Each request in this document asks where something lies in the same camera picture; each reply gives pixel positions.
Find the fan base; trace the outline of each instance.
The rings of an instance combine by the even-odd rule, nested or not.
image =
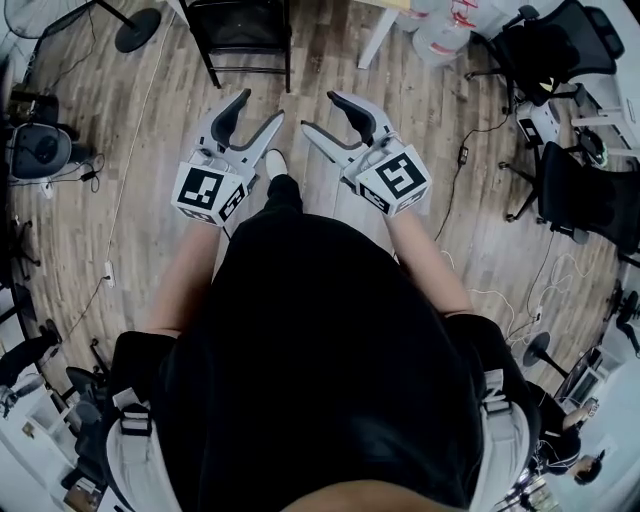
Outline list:
[[[130,53],[143,46],[160,26],[162,16],[157,9],[142,9],[129,17],[136,26],[131,29],[122,25],[116,34],[116,49],[121,53]]]

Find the desk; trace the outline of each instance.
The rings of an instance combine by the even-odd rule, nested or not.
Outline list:
[[[360,69],[368,69],[371,65],[371,61],[376,53],[378,53],[378,49],[384,41],[384,38],[391,30],[393,23],[396,21],[398,14],[400,14],[400,9],[409,9],[411,7],[410,0],[357,0],[358,2],[363,2],[365,4],[378,5],[380,7],[385,7],[384,11],[380,15],[380,19],[376,24],[376,28],[373,29],[373,34],[371,34],[371,39],[367,43],[362,55],[360,56],[360,60],[358,61],[358,67]]]
[[[640,23],[622,0],[585,0],[585,5],[601,8],[616,28],[626,52],[618,59],[618,72],[613,81],[600,81],[603,90],[592,89],[589,79],[586,88],[596,101],[600,94],[613,96],[616,104],[598,111],[597,117],[573,119],[573,126],[614,125],[632,149],[610,148],[611,155],[640,158],[640,54],[636,51],[640,40]]]

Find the stand base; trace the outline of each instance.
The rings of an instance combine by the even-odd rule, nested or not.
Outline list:
[[[527,350],[522,357],[522,364],[527,368],[531,368],[534,364],[540,361],[540,353],[546,352],[549,348],[550,342],[551,336],[548,332],[538,334],[527,347]]]
[[[162,16],[157,9],[142,9],[133,14],[129,21],[136,28],[123,25],[116,34],[116,49],[121,53],[130,53],[143,46],[160,26]]]

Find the black pants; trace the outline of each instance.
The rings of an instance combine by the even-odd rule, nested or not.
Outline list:
[[[25,340],[12,348],[0,358],[0,385],[11,387],[18,380],[18,376],[27,366],[38,362],[49,347],[53,347],[57,339],[53,333],[47,333],[39,338]]]
[[[289,211],[302,213],[302,199],[296,181],[288,175],[276,176],[267,191],[267,203],[261,213]]]

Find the black shirt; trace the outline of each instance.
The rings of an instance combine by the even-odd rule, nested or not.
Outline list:
[[[528,384],[542,419],[539,469],[543,473],[564,475],[580,458],[580,431],[575,425],[563,430],[567,415],[562,407],[542,388],[531,382]]]
[[[150,399],[185,511],[278,511],[362,479],[467,507],[483,372],[498,367],[534,418],[493,322],[443,319],[389,254],[340,222],[276,214],[238,228],[177,341],[119,338],[110,395],[133,385]]]

